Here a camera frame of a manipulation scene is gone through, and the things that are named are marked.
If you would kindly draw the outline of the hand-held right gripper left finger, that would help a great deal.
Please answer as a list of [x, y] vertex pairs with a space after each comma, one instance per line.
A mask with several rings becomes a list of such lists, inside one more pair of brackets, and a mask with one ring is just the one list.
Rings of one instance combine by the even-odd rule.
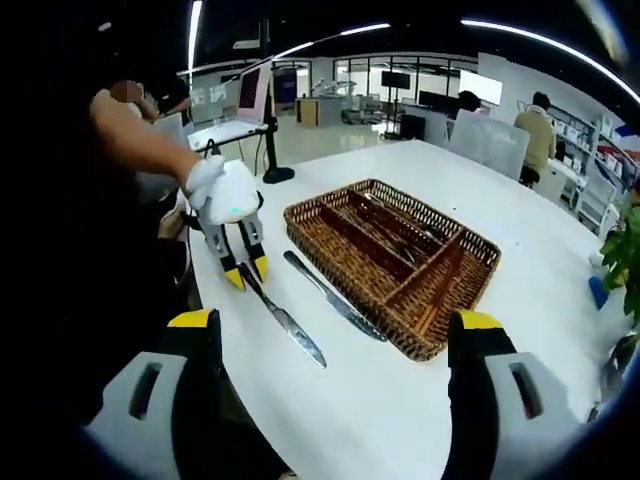
[[216, 309], [169, 322], [103, 390], [86, 432], [132, 479], [216, 479], [222, 347]]

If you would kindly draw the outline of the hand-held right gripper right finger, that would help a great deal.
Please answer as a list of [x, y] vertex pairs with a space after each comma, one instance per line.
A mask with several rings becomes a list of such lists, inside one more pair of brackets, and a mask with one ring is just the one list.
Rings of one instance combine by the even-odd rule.
[[519, 352], [488, 314], [458, 310], [448, 332], [449, 479], [534, 479], [580, 429], [564, 384]]

